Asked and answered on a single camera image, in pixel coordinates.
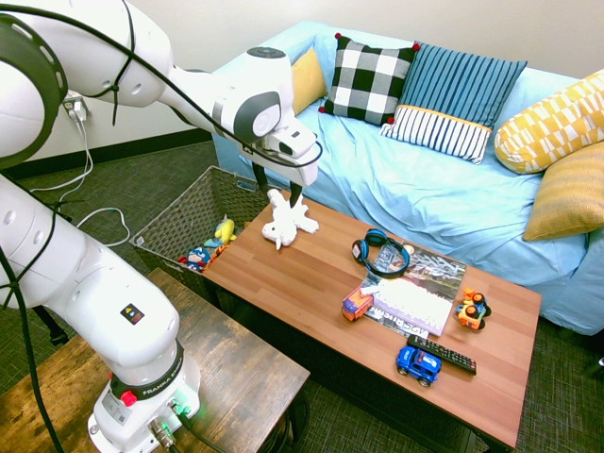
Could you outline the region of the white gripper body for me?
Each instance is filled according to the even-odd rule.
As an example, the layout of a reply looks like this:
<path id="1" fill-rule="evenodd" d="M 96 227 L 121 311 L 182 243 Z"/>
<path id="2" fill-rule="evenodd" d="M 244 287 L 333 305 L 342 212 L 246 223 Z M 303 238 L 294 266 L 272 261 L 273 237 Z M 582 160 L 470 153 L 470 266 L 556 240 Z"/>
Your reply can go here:
<path id="1" fill-rule="evenodd" d="M 302 187 L 310 186 L 318 176 L 318 143 L 314 135 L 308 138 L 269 135 L 251 146 L 239 144 L 238 151 L 265 171 Z"/>

